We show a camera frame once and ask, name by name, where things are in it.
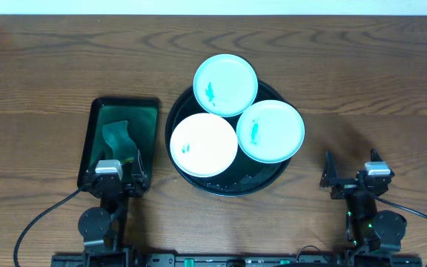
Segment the white plate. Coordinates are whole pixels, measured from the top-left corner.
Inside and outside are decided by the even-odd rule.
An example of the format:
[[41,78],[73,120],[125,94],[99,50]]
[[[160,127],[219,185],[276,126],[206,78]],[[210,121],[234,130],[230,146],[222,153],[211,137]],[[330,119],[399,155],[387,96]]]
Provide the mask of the white plate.
[[194,177],[213,177],[235,160],[238,143],[228,121],[211,113],[196,113],[173,130],[169,151],[177,167]]

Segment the mint green plate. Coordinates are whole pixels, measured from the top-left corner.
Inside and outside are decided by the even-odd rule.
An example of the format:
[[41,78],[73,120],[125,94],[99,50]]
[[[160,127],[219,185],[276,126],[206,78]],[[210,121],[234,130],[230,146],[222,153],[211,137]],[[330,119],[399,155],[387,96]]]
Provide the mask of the mint green plate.
[[290,159],[300,149],[305,125],[299,112],[287,102],[263,100],[242,113],[236,135],[247,156],[274,164]]
[[218,54],[206,59],[196,70],[193,93],[208,113],[222,117],[241,114],[251,106],[259,82],[252,66],[232,54]]

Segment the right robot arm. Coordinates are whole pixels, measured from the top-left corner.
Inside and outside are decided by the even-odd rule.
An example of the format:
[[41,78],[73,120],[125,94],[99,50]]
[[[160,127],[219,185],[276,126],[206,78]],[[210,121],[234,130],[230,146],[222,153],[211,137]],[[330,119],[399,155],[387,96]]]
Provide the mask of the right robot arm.
[[345,200],[346,239],[354,244],[345,251],[345,266],[392,266],[401,249],[407,221],[389,210],[378,211],[376,198],[388,190],[394,172],[373,149],[371,160],[354,178],[341,178],[330,152],[325,153],[320,187],[331,189],[333,200]]

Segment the green scrubbing sponge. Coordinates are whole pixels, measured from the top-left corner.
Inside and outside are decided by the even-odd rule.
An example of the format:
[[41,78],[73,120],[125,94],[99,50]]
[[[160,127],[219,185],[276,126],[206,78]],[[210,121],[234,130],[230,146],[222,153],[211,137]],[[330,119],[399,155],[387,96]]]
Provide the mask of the green scrubbing sponge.
[[128,133],[127,120],[104,125],[102,136],[112,150],[112,159],[119,160],[122,165],[137,160],[139,149]]

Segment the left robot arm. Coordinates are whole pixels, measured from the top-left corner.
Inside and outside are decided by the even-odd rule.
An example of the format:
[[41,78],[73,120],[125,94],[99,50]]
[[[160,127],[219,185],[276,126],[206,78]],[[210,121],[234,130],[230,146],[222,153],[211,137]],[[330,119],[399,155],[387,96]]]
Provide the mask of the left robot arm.
[[143,256],[124,244],[130,198],[142,197],[147,191],[147,177],[140,151],[123,163],[106,159],[101,152],[79,180],[79,189],[100,200],[79,218],[78,230],[83,236],[84,266],[143,266]]

